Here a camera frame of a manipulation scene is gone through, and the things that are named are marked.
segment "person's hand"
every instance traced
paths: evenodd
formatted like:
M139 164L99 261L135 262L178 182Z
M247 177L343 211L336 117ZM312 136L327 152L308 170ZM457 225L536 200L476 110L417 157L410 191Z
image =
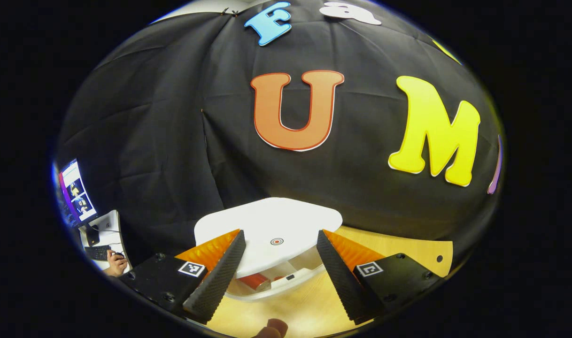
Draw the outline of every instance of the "person's hand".
M279 319L269 319L267 326L261 329L253 338L284 338L288 331L288 324Z
M114 253L113 250L106 251L106 260L110 264L110 268L105 270L105 272L110 276L119 277L123 274L125 267L127 267L127 259L120 254Z

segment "letter m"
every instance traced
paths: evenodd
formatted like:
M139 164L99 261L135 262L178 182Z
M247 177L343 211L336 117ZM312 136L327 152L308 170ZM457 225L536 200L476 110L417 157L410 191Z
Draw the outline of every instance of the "letter m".
M428 137L430 174L436 177L457 151L453 164L445 171L445 180L469 186L476 156L480 115L467 101L459 103L450 123L441 97L434 86L416 77L399 77L397 85L408 96L405 135L398 152L391 154L388 165L395 170L418 174L424 169L424 140Z

